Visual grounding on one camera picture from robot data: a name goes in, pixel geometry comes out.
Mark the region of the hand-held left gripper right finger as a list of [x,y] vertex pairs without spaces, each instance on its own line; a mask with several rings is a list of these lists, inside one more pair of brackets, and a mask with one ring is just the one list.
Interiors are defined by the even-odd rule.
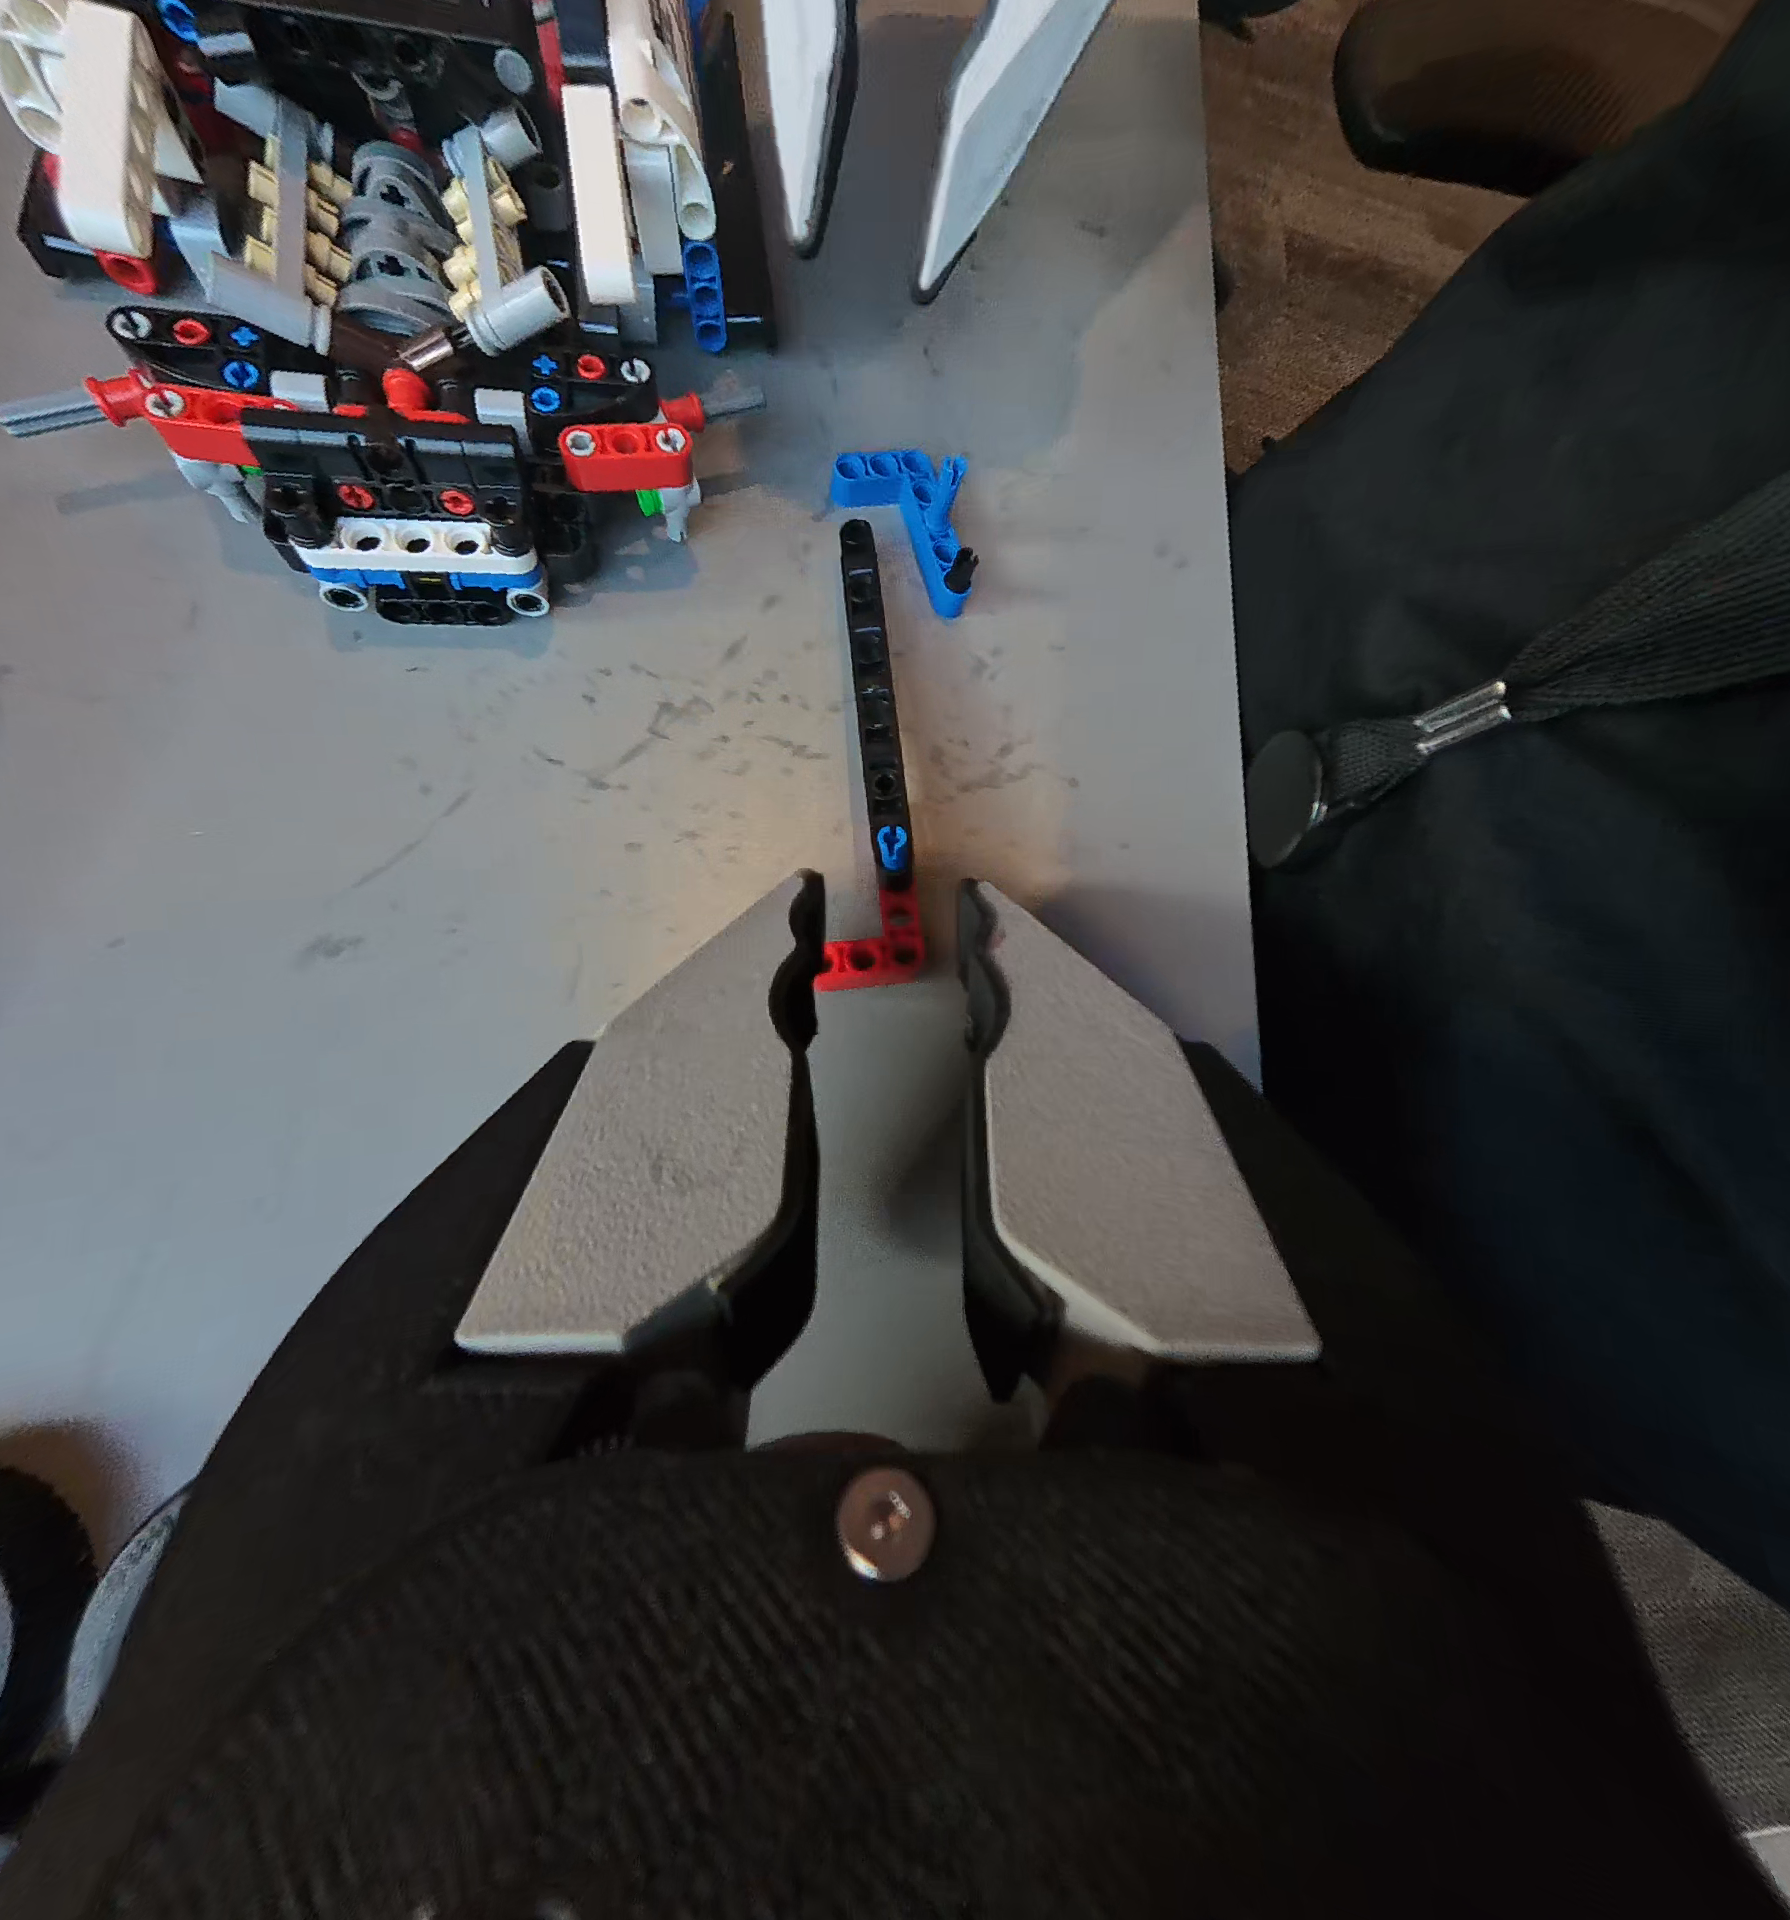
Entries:
[[957,898],[960,1304],[990,1399],[1321,1338],[1183,1043],[985,881]]

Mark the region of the blue angled brick beam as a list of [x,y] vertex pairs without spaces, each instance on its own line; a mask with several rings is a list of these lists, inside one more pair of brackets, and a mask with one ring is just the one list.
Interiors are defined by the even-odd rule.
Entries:
[[970,598],[970,590],[957,600],[939,587],[939,571],[950,552],[968,546],[954,525],[967,471],[964,457],[953,456],[935,465],[916,447],[842,452],[831,468],[828,499],[835,507],[900,513],[929,608],[944,620],[959,618]]

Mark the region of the red angled brick beam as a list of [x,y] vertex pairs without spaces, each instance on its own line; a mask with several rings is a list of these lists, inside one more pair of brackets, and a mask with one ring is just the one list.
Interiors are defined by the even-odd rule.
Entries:
[[827,941],[814,978],[818,995],[904,987],[926,966],[926,938],[911,887],[877,890],[880,923],[871,932]]

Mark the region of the grey chair seat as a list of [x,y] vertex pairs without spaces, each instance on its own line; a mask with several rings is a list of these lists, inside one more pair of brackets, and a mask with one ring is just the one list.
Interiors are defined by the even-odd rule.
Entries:
[[1587,1513],[1684,1744],[1790,1907],[1790,1614],[1666,1522]]

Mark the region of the long black brick beam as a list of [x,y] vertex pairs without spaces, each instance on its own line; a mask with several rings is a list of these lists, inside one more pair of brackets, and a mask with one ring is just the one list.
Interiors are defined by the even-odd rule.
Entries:
[[913,857],[906,883],[882,885],[873,851],[877,827],[884,823],[903,823],[911,834],[911,819],[899,708],[890,678],[880,555],[873,527],[867,520],[856,516],[838,525],[836,558],[869,857],[880,889],[911,887]]

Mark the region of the round black badge reel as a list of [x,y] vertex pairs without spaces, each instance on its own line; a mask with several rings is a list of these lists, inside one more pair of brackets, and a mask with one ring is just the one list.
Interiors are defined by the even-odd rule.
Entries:
[[1284,730],[1254,755],[1244,777],[1246,841],[1265,875],[1312,857],[1360,802],[1338,784],[1332,733]]

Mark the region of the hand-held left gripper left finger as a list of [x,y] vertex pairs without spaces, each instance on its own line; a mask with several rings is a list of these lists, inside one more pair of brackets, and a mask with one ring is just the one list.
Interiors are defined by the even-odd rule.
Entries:
[[827,887],[796,870],[589,1048],[456,1328],[469,1356],[757,1386],[814,1301],[807,1048]]

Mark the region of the person's dark trousers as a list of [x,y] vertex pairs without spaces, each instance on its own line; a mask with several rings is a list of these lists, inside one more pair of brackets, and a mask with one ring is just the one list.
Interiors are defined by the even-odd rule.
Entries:
[[1272,1091],[1602,1474],[1790,1529],[1790,865],[1256,878]]

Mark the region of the toy brick race car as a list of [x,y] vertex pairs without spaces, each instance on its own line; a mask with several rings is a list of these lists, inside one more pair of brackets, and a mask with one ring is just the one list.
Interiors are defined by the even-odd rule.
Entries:
[[125,354],[0,428],[146,426],[331,610],[544,618],[763,403],[658,369],[775,344],[726,5],[0,3],[0,102]]

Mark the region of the person's black jacket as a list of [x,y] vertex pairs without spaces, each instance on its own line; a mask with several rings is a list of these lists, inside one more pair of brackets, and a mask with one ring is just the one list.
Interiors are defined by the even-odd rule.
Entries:
[[1790,5],[1496,228],[1231,527],[1244,744],[1332,733],[1360,802],[1313,856],[1790,865]]

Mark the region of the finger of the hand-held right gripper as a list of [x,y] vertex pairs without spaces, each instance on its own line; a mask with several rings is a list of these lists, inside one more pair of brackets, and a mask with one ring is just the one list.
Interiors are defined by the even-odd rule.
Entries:
[[939,94],[911,294],[934,302],[1015,178],[1110,3],[990,3]]
[[856,3],[763,3],[763,75],[788,246],[820,252],[854,114]]

